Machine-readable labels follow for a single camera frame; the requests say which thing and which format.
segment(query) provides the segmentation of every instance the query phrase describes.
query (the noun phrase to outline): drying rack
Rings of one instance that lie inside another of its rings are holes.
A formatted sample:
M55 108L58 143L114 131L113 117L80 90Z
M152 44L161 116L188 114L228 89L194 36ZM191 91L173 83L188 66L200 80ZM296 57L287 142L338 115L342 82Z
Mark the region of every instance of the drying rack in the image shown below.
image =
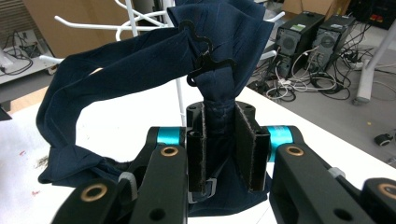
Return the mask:
M156 11L156 12L151 12L151 13L147 13L147 14L143 14L143 13L140 13L140 12L134 10L134 8L132 6L132 0L125 0L125 4L121 3L120 0L114 0L114 1L117 5L126 9L128 12L129 20L126 21L125 23L123 23L122 25L74 23L74 22L66 21L59 16L55 16L54 19L56 21L59 21L63 25L72 27L72 28L114 30L114 31L116 31L115 38L117 41L120 41L120 34L126 30L132 31L133 36L138 36L139 35L138 31L151 31L154 29L173 27L173 23L171 22L168 14L166 13L167 8L174 6L173 0L163 0L163 10L162 11ZM276 16L274 16L273 18L266 20L266 21L275 22L275 21L279 20L280 18L282 18L284 15L285 15L285 12L282 11L279 14L277 14ZM158 17L158 16L164 16L166 23L162 23L162 22L152 19L152 17ZM149 21L154 26L137 26L136 23L138 21L142 21L142 20ZM260 60L265 60L267 58L271 58L271 57L275 57L275 56L276 56L276 51L270 50L270 51L264 53L260 57ZM63 60L63 59L53 58L53 57L49 57L49 56L45 56L45 55L41 55L39 58L43 61L57 63L57 64L61 63ZM178 104L179 104L179 110L180 110L180 116L181 116L181 123L182 123L182 126L186 126L186 115L184 113L185 106L183 104L183 97L181 94L181 81L180 80L181 80L181 77L176 79L177 98L178 98Z

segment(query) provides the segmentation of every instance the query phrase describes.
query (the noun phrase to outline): gray floor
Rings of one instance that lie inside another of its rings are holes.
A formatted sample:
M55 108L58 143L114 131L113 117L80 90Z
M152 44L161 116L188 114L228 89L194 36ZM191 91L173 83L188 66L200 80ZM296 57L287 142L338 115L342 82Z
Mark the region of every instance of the gray floor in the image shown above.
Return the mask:
M360 47L378 46L383 36L387 33L376 27L372 27L366 33ZM394 40L384 57L382 64L396 63L396 41ZM387 68L388 71L396 72L396 67ZM291 103L278 103L297 115L317 124L319 127L344 139L351 145L371 154L379 160L388 163L390 158L396 157L396 144L380 147L375 144L374 138L382 133L388 133L396 129L396 76L375 72L371 102L366 105L353 105L352 100L356 97L361 72L353 72L349 75L352 81L350 97L345 101L330 99L321 93L297 92L296 100ZM378 84L384 83L393 90ZM359 158L350 158L351 162Z

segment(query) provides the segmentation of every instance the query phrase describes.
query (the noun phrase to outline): dark blue cloth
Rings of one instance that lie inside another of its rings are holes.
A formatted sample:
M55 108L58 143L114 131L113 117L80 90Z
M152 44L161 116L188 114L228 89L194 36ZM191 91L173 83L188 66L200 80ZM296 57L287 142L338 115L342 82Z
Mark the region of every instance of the dark blue cloth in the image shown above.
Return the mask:
M233 159L235 97L245 87L262 55L273 24L263 21L265 8L249 0L177 1L168 8L174 25L189 20L198 36L213 43L215 61L230 66L194 79L204 96L207 128L207 177L219 170L215 196L190 207L191 216L237 213L266 200L266 193L248 192ZM121 170L86 148L76 146L81 110L96 101L148 90L195 70L207 44L189 31L165 28L67 57L59 66L39 108L36 124L50 143L49 166L41 183L76 187L95 177L117 181ZM103 68L90 75L96 68Z

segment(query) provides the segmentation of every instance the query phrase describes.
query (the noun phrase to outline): desk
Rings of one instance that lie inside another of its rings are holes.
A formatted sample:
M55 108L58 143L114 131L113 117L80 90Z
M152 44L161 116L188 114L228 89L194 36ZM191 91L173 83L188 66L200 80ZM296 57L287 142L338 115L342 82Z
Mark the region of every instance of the desk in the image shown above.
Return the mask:
M196 88L182 82L184 104L202 101ZM339 167L346 178L361 189L365 179L396 179L396 172L382 161L371 157L313 123L245 88L238 101L256 107L260 125L295 125L305 142L330 165ZM49 145L35 127L38 105L13 115L13 120L0 122L0 222L50 223L57 209L73 189L41 185L38 166L47 155ZM146 140L151 126L180 126L175 82L159 88L94 103L85 108L78 120L77 143L116 160L131 160ZM268 165L271 174L273 164ZM243 213L228 217L189 218L189 223L276 223L268 201Z

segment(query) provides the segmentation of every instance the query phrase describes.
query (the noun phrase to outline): white desk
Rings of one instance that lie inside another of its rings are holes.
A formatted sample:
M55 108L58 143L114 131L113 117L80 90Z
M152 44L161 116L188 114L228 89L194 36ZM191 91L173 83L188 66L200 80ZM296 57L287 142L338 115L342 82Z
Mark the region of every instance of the white desk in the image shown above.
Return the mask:
M183 82L185 106L202 101L197 89ZM382 161L327 133L249 89L238 101L256 107L260 125L295 125L305 142L331 166L339 167L346 178L361 189L365 179L396 179L396 171ZM43 168L37 160L47 155L49 145L35 127L38 105L26 108L13 120L0 122L0 223L50 223L57 209L72 191L70 188L41 185ZM151 126L180 126L176 83L118 99L94 103L78 120L78 144L116 160L131 160L144 145ZM189 223L276 223L268 201L229 217L189 218Z

